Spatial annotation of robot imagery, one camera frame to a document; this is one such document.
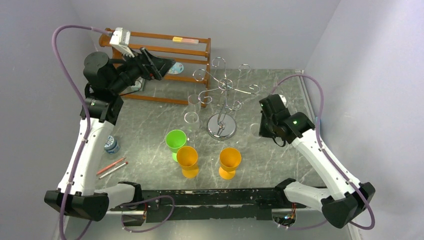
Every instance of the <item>orange cup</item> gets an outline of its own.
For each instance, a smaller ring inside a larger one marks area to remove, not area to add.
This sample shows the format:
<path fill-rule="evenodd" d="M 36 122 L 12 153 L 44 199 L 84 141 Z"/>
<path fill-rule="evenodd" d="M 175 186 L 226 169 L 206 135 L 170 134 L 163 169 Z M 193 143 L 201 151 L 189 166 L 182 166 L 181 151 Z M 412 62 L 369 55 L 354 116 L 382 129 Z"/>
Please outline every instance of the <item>orange cup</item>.
<path fill-rule="evenodd" d="M 182 175 L 192 179 L 199 173 L 198 152 L 191 146 L 183 146 L 176 153 L 176 161 L 182 168 Z"/>
<path fill-rule="evenodd" d="M 228 147 L 219 154 L 219 175 L 225 180 L 230 180 L 236 175 L 236 169 L 242 162 L 242 155 L 233 148 Z"/>

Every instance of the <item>wooden frame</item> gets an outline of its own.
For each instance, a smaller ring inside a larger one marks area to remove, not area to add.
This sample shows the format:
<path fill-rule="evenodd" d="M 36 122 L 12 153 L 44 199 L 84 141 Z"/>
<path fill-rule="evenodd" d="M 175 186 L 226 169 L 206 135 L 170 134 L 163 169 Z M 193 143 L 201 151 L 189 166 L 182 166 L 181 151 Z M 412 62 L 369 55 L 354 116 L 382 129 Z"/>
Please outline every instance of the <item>wooden frame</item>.
<path fill-rule="evenodd" d="M 113 29 L 110 29 L 110 28 L 106 28 L 105 30 L 110 31 L 110 32 L 114 31 Z M 196 39 L 196 40 L 199 41 L 199 43 L 206 44 L 205 51 L 182 49 L 182 48 L 172 48 L 172 47 L 162 47 L 162 46 L 151 46 L 151 45 L 142 45 L 142 44 L 132 44 L 132 43 L 129 44 L 129 47 L 131 49 L 140 49 L 140 48 L 144 47 L 148 51 L 154 51 L 154 52 L 205 57 L 206 60 L 196 60 L 196 59 L 189 59 L 189 58 L 158 56 L 158 57 L 165 57 L 165 58 L 169 58 L 169 59 L 174 59 L 176 62 L 179 62 L 179 63 L 206 65 L 206 71 L 208 71 L 209 73 L 211 72 L 211 65 L 210 65 L 210 62 L 211 62 L 211 54 L 210 54 L 211 53 L 211 39 L 210 38 L 173 36 L 173 35 L 164 35 L 164 34 L 155 34 L 155 33 L 146 33 L 146 32 L 135 32 L 135 31 L 131 32 L 131 37 L 165 39 L 165 40 L 170 40 L 170 41 L 172 41 L 173 37 Z M 110 36 L 106 36 L 106 35 L 102 34 L 100 36 L 100 38 L 98 39 L 98 44 L 101 47 L 111 47 L 112 48 L 112 58 L 121 59 L 122 58 L 121 52 L 119 52 L 118 50 L 116 50 L 114 47 L 112 47 L 109 44 L 110 40 L 111 40 Z M 205 74 L 203 81 L 196 81 L 193 77 L 177 76 L 177 75 L 171 75 L 171 74 L 166 75 L 164 77 L 164 79 L 171 80 L 171 81 L 204 84 L 206 89 L 209 89 L 210 76 L 208 74 Z M 180 99 L 173 99 L 173 98 L 162 98 L 162 97 L 155 97 L 155 96 L 143 96 L 143 95 L 137 95 L 137 94 L 128 94 L 128 95 L 125 95 L 124 97 L 129 98 L 129 99 L 147 100 L 147 101 L 155 101 L 155 102 L 162 102 L 162 103 L 172 103 L 172 104 L 181 104 L 181 105 L 188 105 L 189 104 L 189 102 L 187 100 L 180 100 Z"/>

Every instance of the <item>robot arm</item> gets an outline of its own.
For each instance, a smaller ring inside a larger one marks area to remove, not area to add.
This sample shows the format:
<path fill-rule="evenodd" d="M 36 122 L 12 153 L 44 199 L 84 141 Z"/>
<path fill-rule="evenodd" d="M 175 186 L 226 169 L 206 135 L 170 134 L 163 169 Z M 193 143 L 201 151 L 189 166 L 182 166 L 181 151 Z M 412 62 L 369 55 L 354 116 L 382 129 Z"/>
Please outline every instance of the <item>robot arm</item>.
<path fill-rule="evenodd" d="M 351 186 L 357 187 L 369 202 L 374 196 L 375 189 L 369 182 L 361 183 L 353 176 L 327 148 L 322 139 L 322 147 L 317 143 L 314 124 L 308 117 L 297 112 L 293 115 L 285 107 L 278 94 L 269 95 L 259 101 L 262 108 L 262 119 L 259 135 L 266 138 L 281 138 L 292 144 L 312 165 L 322 178 L 326 188 L 315 188 L 303 185 L 294 179 L 286 179 L 276 190 L 280 193 L 281 201 L 300 203 L 323 213 L 333 226 L 342 228 L 366 208 Z M 335 164 L 347 175 L 349 181 L 340 174 L 325 156 L 325 152 Z"/>
<path fill-rule="evenodd" d="M 58 212 L 67 187 L 81 141 L 85 142 L 79 158 L 71 189 L 66 199 L 65 214 L 93 221 L 100 221 L 106 211 L 123 203 L 143 200 L 141 186 L 132 182 L 120 182 L 116 186 L 96 190 L 96 172 L 107 137 L 117 122 L 123 100 L 120 93 L 135 84 L 138 78 L 161 80 L 175 64 L 175 60 L 156 57 L 145 48 L 135 52 L 128 47 L 130 32 L 117 28 L 110 44 L 122 54 L 122 59 L 109 59 L 104 52 L 93 52 L 84 60 L 85 103 L 90 114 L 90 132 L 83 139 L 87 128 L 86 114 L 81 110 L 80 129 L 68 168 L 56 190 L 47 191 L 44 201 Z"/>

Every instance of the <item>gray tabletop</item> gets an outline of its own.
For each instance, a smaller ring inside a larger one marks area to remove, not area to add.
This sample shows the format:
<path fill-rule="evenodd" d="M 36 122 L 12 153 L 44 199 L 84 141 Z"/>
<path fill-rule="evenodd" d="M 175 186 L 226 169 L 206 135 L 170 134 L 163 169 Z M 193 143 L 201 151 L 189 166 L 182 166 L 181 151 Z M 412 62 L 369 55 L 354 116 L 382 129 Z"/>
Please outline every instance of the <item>gray tabletop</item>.
<path fill-rule="evenodd" d="M 272 139 L 260 139 L 254 145 L 246 147 L 245 129 L 261 120 L 259 100 L 266 97 L 273 86 L 284 77 L 294 74 L 293 70 L 253 69 L 240 80 L 237 69 L 227 70 L 234 86 L 248 91 L 250 84 L 260 87 L 258 94 L 245 94 L 232 90 L 229 102 L 242 102 L 239 111 L 231 112 L 237 123 L 235 135 L 225 141 L 218 141 L 209 136 L 206 122 L 210 116 L 219 112 L 218 104 L 221 91 L 210 93 L 212 102 L 199 111 L 203 122 L 198 137 L 195 139 L 195 149 L 198 152 L 199 173 L 195 178 L 187 179 L 182 175 L 181 168 L 172 159 L 171 151 L 165 143 L 166 134 L 174 129 L 184 130 L 184 114 L 188 106 L 161 103 L 153 101 L 125 99 L 118 122 L 112 132 L 121 147 L 118 153 L 104 153 L 100 167 L 103 168 L 121 157 L 126 157 L 128 166 L 110 176 L 100 179 L 96 188 L 106 188 L 120 181 L 130 181 L 141 184 L 144 190 L 200 190 L 226 188 L 266 188 L 274 187 L 287 178 L 293 178 L 309 186 L 324 186 L 323 181 L 308 163 L 308 161 L 291 145 L 279 147 Z M 217 79 L 223 77 L 222 70 L 213 70 Z M 211 81 L 211 89 L 217 83 Z M 202 84 L 176 81 L 149 81 L 144 91 L 146 96 L 187 99 L 191 94 L 198 94 L 205 87 Z M 311 119 L 310 107 L 301 80 L 297 77 L 284 82 L 275 92 L 284 95 L 287 107 L 293 114 L 303 112 Z M 240 151 L 242 161 L 231 180 L 220 177 L 219 154 L 224 148 L 233 147 Z"/>

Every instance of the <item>green cup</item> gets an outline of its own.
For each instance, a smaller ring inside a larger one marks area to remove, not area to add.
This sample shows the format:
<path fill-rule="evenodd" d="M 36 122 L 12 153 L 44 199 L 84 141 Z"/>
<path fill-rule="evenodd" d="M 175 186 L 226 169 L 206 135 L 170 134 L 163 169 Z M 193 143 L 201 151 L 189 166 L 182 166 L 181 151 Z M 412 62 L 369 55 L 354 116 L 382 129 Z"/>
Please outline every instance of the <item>green cup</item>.
<path fill-rule="evenodd" d="M 166 145 L 168 146 L 169 150 L 172 152 L 172 159 L 177 162 L 177 152 L 180 148 L 184 147 L 187 143 L 187 136 L 186 134 L 179 130 L 175 129 L 166 135 Z"/>

